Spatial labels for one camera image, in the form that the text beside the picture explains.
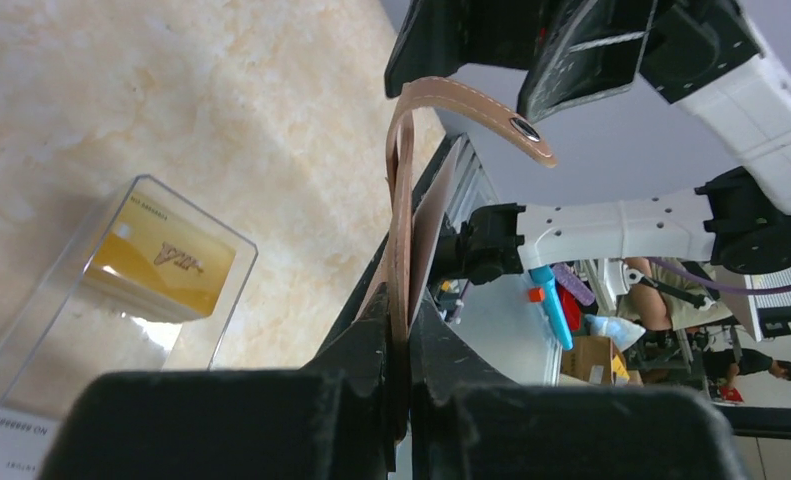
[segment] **light blue tube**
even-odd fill
[[[554,278],[554,272],[548,266],[534,268],[530,272],[530,279],[537,287],[541,287],[545,291],[545,300],[542,302],[542,307],[548,315],[548,322],[551,324],[551,330],[554,331],[554,336],[560,342],[563,350],[571,350],[574,346],[572,342],[572,331],[569,330],[569,324],[566,321],[566,314],[563,312],[563,306],[560,304],[560,296],[557,294],[557,281]]]

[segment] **orange block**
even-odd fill
[[[528,299],[531,303],[539,303],[545,300],[545,290],[542,287],[531,288],[528,290]]]

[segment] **person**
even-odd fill
[[[719,352],[706,351],[701,355],[707,378],[717,385],[731,388],[737,376],[769,372],[772,376],[791,381],[791,362],[774,360],[772,357],[752,350],[742,349],[740,361],[736,361],[734,350],[729,348]]]
[[[674,258],[665,261],[683,268],[681,262]],[[679,288],[694,295],[707,295],[707,290],[700,284],[673,273],[659,265],[652,264],[646,258],[626,258],[625,264],[642,272],[643,275],[666,285]],[[709,264],[701,267],[715,279],[715,272]],[[643,327],[652,331],[679,330],[697,327],[730,317],[731,311],[723,302],[716,302],[708,310],[700,310],[692,304],[661,294],[646,285],[631,286],[627,295],[619,297],[615,316],[631,321],[639,321]]]

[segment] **beige marble surface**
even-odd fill
[[[151,173],[259,247],[218,364],[309,359],[387,228],[394,38],[374,0],[0,0],[0,335],[90,203]]]

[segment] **clear plastic box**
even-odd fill
[[[85,281],[98,249],[115,234],[116,220],[136,195],[233,252],[210,315],[169,322],[172,317]],[[253,242],[155,178],[136,177],[87,216],[0,337],[0,408],[59,420],[105,372],[210,368],[256,258]]]

